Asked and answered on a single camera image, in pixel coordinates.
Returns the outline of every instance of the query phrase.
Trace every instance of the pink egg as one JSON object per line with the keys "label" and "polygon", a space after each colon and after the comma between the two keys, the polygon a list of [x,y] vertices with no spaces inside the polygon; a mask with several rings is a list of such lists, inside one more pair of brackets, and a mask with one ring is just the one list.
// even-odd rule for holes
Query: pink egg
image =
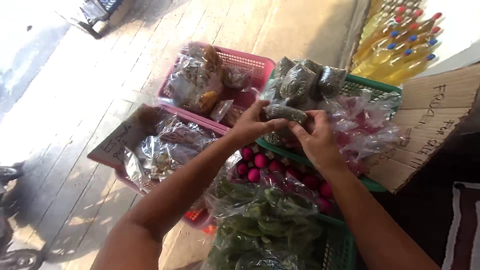
{"label": "pink egg", "polygon": [[327,199],[333,198],[332,187],[328,182],[323,182],[318,188],[318,192],[322,197],[325,197]]}
{"label": "pink egg", "polygon": [[258,153],[255,155],[254,163],[255,163],[255,166],[257,166],[258,168],[266,168],[269,162],[270,160],[265,154]]}
{"label": "pink egg", "polygon": [[285,172],[285,165],[279,160],[272,160],[270,165],[268,165],[268,170],[270,172],[280,172],[283,174]]}
{"label": "pink egg", "polygon": [[245,175],[248,173],[248,165],[246,163],[240,163],[237,165],[237,172],[239,175]]}
{"label": "pink egg", "polygon": [[291,176],[298,181],[301,180],[301,172],[292,166],[287,166],[287,177],[288,176]]}
{"label": "pink egg", "polygon": [[305,175],[301,182],[311,190],[317,190],[318,185],[320,184],[320,181],[314,175]]}
{"label": "pink egg", "polygon": [[241,150],[241,156],[246,160],[246,161],[252,161],[254,154],[253,150],[250,147],[244,147]]}
{"label": "pink egg", "polygon": [[251,168],[248,171],[248,180],[252,183],[258,183],[258,181],[260,180],[260,169]]}
{"label": "pink egg", "polygon": [[332,203],[325,198],[318,198],[316,203],[320,212],[328,214],[332,210]]}

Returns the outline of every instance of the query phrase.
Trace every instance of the cardboard sign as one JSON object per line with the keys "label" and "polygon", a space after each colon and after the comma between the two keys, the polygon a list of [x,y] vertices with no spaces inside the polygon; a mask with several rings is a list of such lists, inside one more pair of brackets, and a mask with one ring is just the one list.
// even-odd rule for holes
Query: cardboard sign
{"label": "cardboard sign", "polygon": [[396,192],[469,114],[479,87],[480,65],[405,82],[403,102],[391,121],[404,140],[368,158],[366,175]]}

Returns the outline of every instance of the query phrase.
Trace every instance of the green plastic basket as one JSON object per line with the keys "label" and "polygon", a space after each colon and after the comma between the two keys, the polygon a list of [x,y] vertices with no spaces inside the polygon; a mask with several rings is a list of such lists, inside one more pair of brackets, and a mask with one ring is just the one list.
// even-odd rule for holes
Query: green plastic basket
{"label": "green plastic basket", "polygon": [[[270,79],[274,77],[274,71],[270,74]],[[397,92],[399,94],[402,93],[402,90],[398,87],[391,86],[388,84],[384,84],[381,82],[377,81],[372,81],[366,78],[358,77],[355,75],[347,74],[347,78],[345,80],[345,83],[340,90],[340,93],[343,95],[348,95],[348,96],[358,96],[361,94],[362,89],[368,89],[373,92],[372,100],[377,100],[379,96],[381,96],[383,93],[390,93],[390,92]],[[281,148],[277,147],[274,145],[271,145],[263,140],[263,138],[257,139],[257,143],[272,151],[275,153],[278,153],[286,158],[295,160],[301,164],[304,164],[309,167],[314,167],[313,164],[308,160],[307,158],[304,158],[302,156],[299,156],[295,153],[290,152],[290,150],[286,148]],[[384,192],[386,191],[382,186],[380,186],[377,182],[372,181],[370,178],[368,178],[365,175],[361,175],[359,179],[363,182],[363,184],[368,188],[370,191],[374,192]]]}

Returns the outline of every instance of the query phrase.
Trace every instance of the wooden floor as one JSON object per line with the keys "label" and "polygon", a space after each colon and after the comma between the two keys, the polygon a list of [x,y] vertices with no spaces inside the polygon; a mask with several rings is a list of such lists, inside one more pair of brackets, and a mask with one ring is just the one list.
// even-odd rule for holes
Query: wooden floor
{"label": "wooden floor", "polygon": [[[13,247],[43,249],[42,269],[90,268],[141,197],[86,155],[141,103],[154,103],[185,40],[339,66],[357,9],[354,0],[137,0],[100,40],[72,27],[0,125],[1,159],[26,159],[8,200]],[[163,269],[193,262],[172,254],[176,243],[198,260],[211,243],[181,223],[167,239]]]}

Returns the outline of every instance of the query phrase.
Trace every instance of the blue bottle cap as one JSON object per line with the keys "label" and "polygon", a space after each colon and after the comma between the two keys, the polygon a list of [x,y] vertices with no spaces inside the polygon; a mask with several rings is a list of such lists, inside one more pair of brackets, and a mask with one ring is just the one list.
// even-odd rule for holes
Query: blue bottle cap
{"label": "blue bottle cap", "polygon": [[417,40],[417,35],[411,35],[411,36],[408,38],[408,41],[409,41],[409,42],[413,42],[413,41],[415,41],[415,40]]}
{"label": "blue bottle cap", "polygon": [[437,42],[438,40],[436,40],[435,38],[432,38],[428,41],[428,45],[432,46],[432,45],[435,45]]}
{"label": "blue bottle cap", "polygon": [[398,31],[396,31],[396,30],[395,30],[395,31],[392,31],[392,32],[390,33],[390,37],[396,37],[396,36],[398,36],[398,34],[400,34],[400,32],[398,32]]}
{"label": "blue bottle cap", "polygon": [[396,46],[396,43],[395,43],[395,42],[394,42],[394,43],[390,43],[390,44],[388,44],[387,49],[394,49],[395,46]]}

